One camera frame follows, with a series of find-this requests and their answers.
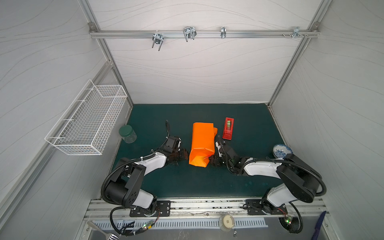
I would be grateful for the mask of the orange wrapping paper sheet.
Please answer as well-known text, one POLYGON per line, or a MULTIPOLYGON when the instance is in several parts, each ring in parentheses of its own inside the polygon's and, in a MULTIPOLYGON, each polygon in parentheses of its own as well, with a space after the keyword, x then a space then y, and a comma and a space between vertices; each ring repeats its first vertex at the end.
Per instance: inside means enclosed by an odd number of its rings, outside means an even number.
POLYGON ((206 168, 209 157, 215 154, 215 137, 218 129, 213 123, 194 123, 189 164, 206 168))

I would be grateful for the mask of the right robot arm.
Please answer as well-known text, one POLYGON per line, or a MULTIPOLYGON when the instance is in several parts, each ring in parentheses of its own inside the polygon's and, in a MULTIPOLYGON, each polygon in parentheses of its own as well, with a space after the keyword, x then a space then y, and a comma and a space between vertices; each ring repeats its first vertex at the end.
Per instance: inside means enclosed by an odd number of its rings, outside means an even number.
POLYGON ((265 176, 280 179, 282 184, 273 187, 255 204, 270 214, 285 203, 301 201, 312 203, 315 197, 327 193, 322 176, 294 154, 279 159, 239 157, 230 146, 215 141, 216 153, 212 159, 224 164, 236 176, 265 176))

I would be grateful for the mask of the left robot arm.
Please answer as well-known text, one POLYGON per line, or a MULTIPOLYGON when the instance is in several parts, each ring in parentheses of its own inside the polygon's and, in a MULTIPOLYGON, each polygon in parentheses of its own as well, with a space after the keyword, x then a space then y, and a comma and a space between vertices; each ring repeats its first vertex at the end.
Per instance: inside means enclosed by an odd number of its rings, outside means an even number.
POLYGON ((132 160, 120 159, 120 165, 112 170, 102 184, 102 199, 127 209, 141 208, 153 213, 157 197, 141 189, 144 177, 182 160, 188 152, 181 145, 179 137, 168 137, 163 145, 147 156, 132 160))

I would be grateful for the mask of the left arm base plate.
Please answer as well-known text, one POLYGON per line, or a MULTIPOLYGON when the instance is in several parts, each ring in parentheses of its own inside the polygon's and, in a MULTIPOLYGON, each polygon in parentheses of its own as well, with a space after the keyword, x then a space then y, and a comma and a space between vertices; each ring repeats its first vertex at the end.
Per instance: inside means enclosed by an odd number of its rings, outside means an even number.
POLYGON ((171 211, 170 201, 154 200, 150 206, 145 209, 142 207, 135 207, 130 210, 130 217, 169 217, 171 211))

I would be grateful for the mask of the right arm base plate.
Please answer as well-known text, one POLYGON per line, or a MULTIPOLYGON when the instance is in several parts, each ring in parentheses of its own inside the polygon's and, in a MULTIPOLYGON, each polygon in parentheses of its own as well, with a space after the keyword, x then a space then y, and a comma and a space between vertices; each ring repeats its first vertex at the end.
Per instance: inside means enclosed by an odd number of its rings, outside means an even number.
POLYGON ((273 204, 264 199, 247 199, 242 206, 243 210, 247 211, 248 215, 282 215, 288 214, 286 206, 283 204, 275 207, 273 204))

